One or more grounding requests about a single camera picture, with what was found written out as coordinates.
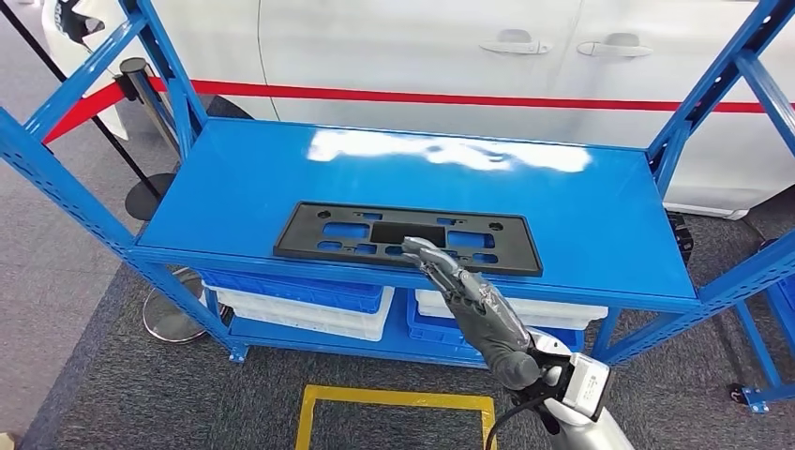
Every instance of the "white car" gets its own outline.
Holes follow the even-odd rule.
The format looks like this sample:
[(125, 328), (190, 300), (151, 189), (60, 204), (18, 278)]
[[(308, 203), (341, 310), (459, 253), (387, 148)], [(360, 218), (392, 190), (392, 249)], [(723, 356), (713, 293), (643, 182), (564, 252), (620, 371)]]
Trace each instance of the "white car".
[[(281, 86), (340, 89), (335, 99), (324, 99), (323, 89), (228, 97), (255, 118), (629, 146), (651, 143), (667, 110), (684, 99), (755, 6), (726, 0), (154, 3), (193, 80), (268, 84), (272, 96)], [(117, 0), (45, 0), (42, 14), (52, 57), (66, 72), (123, 20)], [(793, 47), (789, 26), (762, 56), (790, 100)], [(145, 56), (140, 42), (112, 66), (130, 56)], [(110, 72), (92, 89), (111, 83)], [(724, 102), (727, 112), (710, 115), (685, 147), (668, 208), (740, 218), (795, 183), (795, 159), (744, 81)], [(115, 108), (100, 116), (126, 138)]]

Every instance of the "red stripe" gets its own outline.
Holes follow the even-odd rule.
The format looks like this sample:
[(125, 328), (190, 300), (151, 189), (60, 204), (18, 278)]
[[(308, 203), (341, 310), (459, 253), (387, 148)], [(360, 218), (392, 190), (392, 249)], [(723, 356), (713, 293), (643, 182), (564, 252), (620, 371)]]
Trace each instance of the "red stripe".
[[(491, 97), (453, 96), (446, 94), (417, 94), (409, 92), (363, 91), (357, 89), (332, 89), (325, 87), (301, 87), (253, 84), (246, 82), (213, 82), (193, 80), (193, 88), (199, 94), (272, 97), (311, 98), (323, 100), (386, 101), (394, 103), (432, 103), (446, 105), (516, 106), (524, 108), (564, 108), (575, 110), (611, 111), (665, 111), (673, 112), (678, 101), (657, 100), (604, 100), (592, 98), (542, 98), (542, 97)], [(152, 78), (158, 91), (165, 87), (159, 78)], [(95, 94), (82, 98), (61, 122), (47, 135), (45, 143), (61, 136), (90, 119), (105, 108), (121, 100), (124, 95), (117, 84), (111, 84)], [(764, 113), (761, 105), (754, 102), (725, 101), (714, 109), (717, 113)]]
[(59, 138), (61, 135), (70, 132), (79, 124), (94, 117), (105, 108), (116, 104), (122, 98), (124, 98), (124, 94), (116, 83), (108, 84), (94, 94), (81, 98), (72, 106), (69, 112), (67, 112), (67, 115), (52, 128), (43, 142), (49, 143)]

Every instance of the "car door handle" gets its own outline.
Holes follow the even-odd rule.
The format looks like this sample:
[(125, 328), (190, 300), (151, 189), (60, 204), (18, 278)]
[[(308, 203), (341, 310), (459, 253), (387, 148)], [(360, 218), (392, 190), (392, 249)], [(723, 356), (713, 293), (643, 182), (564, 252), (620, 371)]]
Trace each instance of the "car door handle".
[(525, 30), (502, 30), (496, 40), (481, 42), (480, 48), (495, 53), (544, 54), (549, 53), (552, 44), (533, 39)]
[(612, 33), (603, 40), (590, 40), (577, 45), (577, 52), (587, 56), (620, 56), (637, 58), (652, 54), (650, 47), (640, 45), (638, 35), (632, 33)]

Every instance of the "white plastic crate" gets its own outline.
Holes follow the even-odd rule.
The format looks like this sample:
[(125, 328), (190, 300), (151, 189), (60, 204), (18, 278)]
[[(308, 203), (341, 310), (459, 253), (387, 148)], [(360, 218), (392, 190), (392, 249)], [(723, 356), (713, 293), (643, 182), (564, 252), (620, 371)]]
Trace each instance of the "white plastic crate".
[[(453, 317), (450, 309), (444, 304), (444, 298), (441, 293), (418, 289), (416, 297), (417, 310), (423, 316)], [(590, 321), (602, 319), (608, 315), (608, 307), (523, 300), (520, 298), (508, 298), (507, 300), (525, 326), (584, 330)]]
[(383, 324), (395, 293), (395, 288), (384, 287), (381, 306), (369, 314), (269, 295), (205, 287), (216, 291), (219, 303), (234, 309), (235, 315), (245, 319), (374, 341), (381, 340)]

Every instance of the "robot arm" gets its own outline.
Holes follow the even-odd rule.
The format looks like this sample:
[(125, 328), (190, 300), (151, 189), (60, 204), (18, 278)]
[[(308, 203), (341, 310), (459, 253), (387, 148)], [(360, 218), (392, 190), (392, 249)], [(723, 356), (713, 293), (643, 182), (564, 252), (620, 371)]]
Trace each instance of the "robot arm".
[[(429, 241), (406, 237), (403, 251), (439, 291), (464, 338), (511, 393), (516, 408), (538, 413), (558, 450), (632, 450), (603, 402), (610, 368), (571, 353), (556, 337), (526, 329), (497, 288)], [(498, 420), (487, 439), (502, 424)]]

